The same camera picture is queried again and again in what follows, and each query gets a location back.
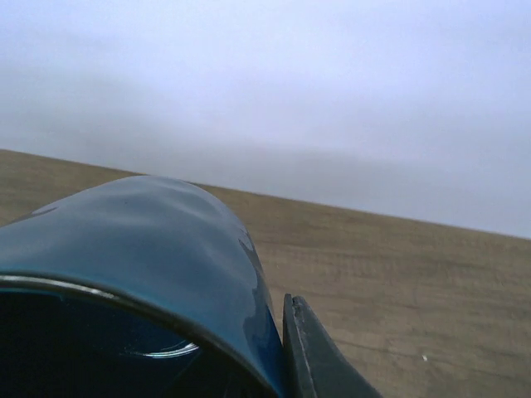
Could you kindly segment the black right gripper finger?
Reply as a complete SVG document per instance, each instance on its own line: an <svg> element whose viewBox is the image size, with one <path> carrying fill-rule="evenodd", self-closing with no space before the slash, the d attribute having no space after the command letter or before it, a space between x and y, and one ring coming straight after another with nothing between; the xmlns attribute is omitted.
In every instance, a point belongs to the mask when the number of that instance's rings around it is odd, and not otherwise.
<svg viewBox="0 0 531 398"><path fill-rule="evenodd" d="M284 296L283 345L292 397L382 397L348 362L301 296Z"/></svg>

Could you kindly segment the dark blue ceramic mug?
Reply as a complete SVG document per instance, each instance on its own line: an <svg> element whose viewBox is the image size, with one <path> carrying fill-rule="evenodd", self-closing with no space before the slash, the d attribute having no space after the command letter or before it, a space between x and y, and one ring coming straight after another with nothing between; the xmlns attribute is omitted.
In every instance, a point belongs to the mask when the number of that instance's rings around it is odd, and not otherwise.
<svg viewBox="0 0 531 398"><path fill-rule="evenodd" d="M1 229L4 397L287 397L248 230L166 177L107 182Z"/></svg>

